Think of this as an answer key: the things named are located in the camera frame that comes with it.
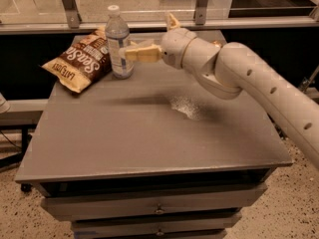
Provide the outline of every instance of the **gray tabletop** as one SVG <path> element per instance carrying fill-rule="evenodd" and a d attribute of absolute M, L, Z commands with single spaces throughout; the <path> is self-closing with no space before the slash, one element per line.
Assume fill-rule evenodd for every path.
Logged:
<path fill-rule="evenodd" d="M 163 62 L 108 74 L 80 95 L 57 83 L 17 172 L 66 181 L 285 166 L 291 158 L 264 109 L 232 101 Z"/>

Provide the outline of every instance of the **plastic bottle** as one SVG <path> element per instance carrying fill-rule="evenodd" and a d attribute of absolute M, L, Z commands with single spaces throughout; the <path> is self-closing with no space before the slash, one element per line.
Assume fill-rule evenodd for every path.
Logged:
<path fill-rule="evenodd" d="M 130 44 L 130 29 L 120 16 L 120 7 L 108 7 L 110 19 L 106 26 L 108 49 L 112 62 L 113 74 L 119 79 L 130 77 L 134 70 L 132 61 L 124 60 L 119 56 L 119 49 Z"/>

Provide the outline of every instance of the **snack bag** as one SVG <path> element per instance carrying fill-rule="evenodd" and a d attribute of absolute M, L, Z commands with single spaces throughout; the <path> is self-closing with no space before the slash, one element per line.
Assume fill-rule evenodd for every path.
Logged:
<path fill-rule="evenodd" d="M 42 68 L 57 76 L 61 84 L 71 91 L 80 93 L 112 69 L 105 27 L 73 44 Z"/>

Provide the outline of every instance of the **white bottle cap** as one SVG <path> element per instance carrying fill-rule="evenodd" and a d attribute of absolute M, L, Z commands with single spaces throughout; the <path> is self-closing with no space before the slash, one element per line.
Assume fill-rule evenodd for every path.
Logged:
<path fill-rule="evenodd" d="M 10 104 L 3 98 L 0 93 L 0 114 L 6 113 L 10 109 Z"/>
<path fill-rule="evenodd" d="M 120 15 L 120 7 L 118 5 L 110 5 L 108 10 L 110 15 Z"/>

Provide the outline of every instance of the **glass panel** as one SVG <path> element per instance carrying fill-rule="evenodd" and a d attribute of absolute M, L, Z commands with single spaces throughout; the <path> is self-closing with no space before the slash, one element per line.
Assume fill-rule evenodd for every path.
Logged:
<path fill-rule="evenodd" d="M 5 24 L 67 23 L 61 0 L 0 0 Z"/>
<path fill-rule="evenodd" d="M 230 17 L 308 16 L 314 7 L 309 0 L 233 0 Z"/>
<path fill-rule="evenodd" d="M 127 21 L 164 22 L 169 10 L 179 20 L 192 20 L 195 0 L 76 0 L 83 22 L 107 22 L 108 6 L 120 6 Z"/>

